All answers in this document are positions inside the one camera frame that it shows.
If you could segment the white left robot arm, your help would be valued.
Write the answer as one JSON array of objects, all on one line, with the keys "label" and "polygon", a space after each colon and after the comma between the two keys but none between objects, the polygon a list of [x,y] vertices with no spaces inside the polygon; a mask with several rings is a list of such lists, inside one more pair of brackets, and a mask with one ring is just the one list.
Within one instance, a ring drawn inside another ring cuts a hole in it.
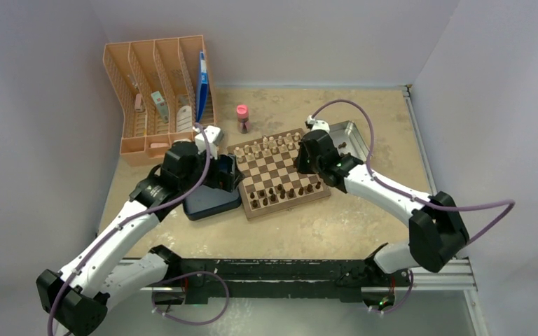
[{"label": "white left robot arm", "polygon": [[90,335],[107,313],[139,289],[173,286],[189,277],[215,278],[227,295],[226,282],[204,269],[185,272],[184,259],[164,246],[120,271],[126,253],[200,186],[236,189],[244,176],[234,155],[216,154],[212,143],[179,141],[138,182],[114,220],[77,257],[58,271],[47,269],[36,280],[41,305],[48,312],[48,335],[55,326],[68,335]]}]

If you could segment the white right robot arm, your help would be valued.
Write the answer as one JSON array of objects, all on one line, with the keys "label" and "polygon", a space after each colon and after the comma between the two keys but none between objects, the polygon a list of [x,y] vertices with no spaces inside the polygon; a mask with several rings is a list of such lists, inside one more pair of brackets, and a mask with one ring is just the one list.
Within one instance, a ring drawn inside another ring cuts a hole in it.
[{"label": "white right robot arm", "polygon": [[451,196],[413,192],[394,181],[391,185],[400,193],[387,189],[386,177],[369,173],[359,158],[341,155],[324,130],[308,132],[299,144],[298,172],[316,174],[325,185],[372,202],[408,228],[407,242],[384,244],[368,257],[365,275],[372,284],[381,285],[394,272],[413,267],[437,273],[467,245],[469,234],[460,215],[440,210],[444,202],[454,203]]}]

